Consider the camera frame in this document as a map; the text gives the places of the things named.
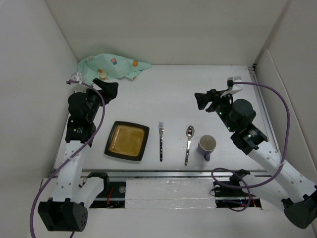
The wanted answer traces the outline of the green cartoon print cloth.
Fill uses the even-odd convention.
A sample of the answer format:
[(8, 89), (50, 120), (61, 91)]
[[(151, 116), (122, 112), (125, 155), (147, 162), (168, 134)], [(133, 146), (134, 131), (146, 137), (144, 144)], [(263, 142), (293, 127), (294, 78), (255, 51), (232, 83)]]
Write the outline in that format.
[(142, 71), (151, 67), (147, 62), (102, 53), (82, 59), (77, 64), (77, 71), (82, 73), (85, 82), (91, 85), (95, 78), (103, 81), (123, 78), (133, 81)]

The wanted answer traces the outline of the silver spoon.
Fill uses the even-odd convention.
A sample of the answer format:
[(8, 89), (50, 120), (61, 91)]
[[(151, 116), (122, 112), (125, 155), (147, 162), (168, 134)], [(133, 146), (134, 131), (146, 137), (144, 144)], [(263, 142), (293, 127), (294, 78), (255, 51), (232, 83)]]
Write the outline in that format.
[(185, 161), (184, 165), (188, 165), (188, 159), (189, 159), (189, 152), (190, 152), (190, 145), (191, 145), (191, 139), (194, 136), (195, 129), (192, 125), (188, 126), (186, 130), (186, 136), (187, 136), (187, 147), (186, 147), (186, 154), (185, 154)]

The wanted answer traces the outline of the purple mug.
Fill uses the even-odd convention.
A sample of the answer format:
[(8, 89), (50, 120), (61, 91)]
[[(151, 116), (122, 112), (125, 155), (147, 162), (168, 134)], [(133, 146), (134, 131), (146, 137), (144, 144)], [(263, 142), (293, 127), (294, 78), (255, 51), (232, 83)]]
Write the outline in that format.
[(211, 153), (216, 148), (216, 140), (211, 135), (203, 135), (199, 142), (197, 151), (200, 155), (203, 156), (206, 162), (209, 162), (211, 159)]

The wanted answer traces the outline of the square brown black plate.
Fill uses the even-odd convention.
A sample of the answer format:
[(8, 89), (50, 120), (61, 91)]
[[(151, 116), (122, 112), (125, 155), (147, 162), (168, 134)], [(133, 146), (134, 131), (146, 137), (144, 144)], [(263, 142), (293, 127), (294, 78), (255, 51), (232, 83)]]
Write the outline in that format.
[(143, 158), (150, 128), (145, 125), (115, 121), (109, 133), (104, 154), (129, 161)]

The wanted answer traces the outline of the silver fork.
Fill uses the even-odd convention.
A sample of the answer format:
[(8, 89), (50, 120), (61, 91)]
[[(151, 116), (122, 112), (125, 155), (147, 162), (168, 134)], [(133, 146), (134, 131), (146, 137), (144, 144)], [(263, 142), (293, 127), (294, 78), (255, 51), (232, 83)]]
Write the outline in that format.
[(162, 162), (163, 161), (163, 132), (164, 132), (164, 127), (163, 127), (163, 122), (160, 121), (158, 123), (158, 131), (159, 131), (159, 159)]

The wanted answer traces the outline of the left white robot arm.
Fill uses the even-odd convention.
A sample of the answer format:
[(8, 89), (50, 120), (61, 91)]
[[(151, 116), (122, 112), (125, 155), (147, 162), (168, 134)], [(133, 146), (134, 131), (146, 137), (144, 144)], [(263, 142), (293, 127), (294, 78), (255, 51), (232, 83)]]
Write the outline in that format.
[(96, 114), (115, 99), (118, 83), (95, 78), (97, 88), (81, 82), (84, 92), (68, 98), (69, 118), (66, 124), (65, 153), (61, 165), (52, 176), (57, 177), (55, 188), (47, 201), (34, 201), (37, 211), (49, 232), (81, 232), (85, 229), (88, 209), (97, 196), (110, 192), (107, 173), (90, 175), (80, 184), (85, 160), (90, 156), (93, 139), (101, 126), (94, 124)]

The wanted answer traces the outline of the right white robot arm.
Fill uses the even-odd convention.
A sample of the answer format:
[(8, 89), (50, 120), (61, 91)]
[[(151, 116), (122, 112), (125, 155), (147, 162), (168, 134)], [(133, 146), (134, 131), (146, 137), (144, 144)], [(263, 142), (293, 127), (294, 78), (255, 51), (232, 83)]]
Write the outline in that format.
[(209, 90), (194, 94), (199, 110), (216, 112), (232, 132), (231, 140), (244, 154), (260, 164), (279, 186), (256, 180), (247, 170), (238, 170), (226, 185), (234, 195), (250, 192), (281, 208), (287, 219), (300, 229), (317, 217), (317, 186), (282, 159), (268, 138), (253, 125), (256, 116), (252, 104), (234, 100), (227, 91)]

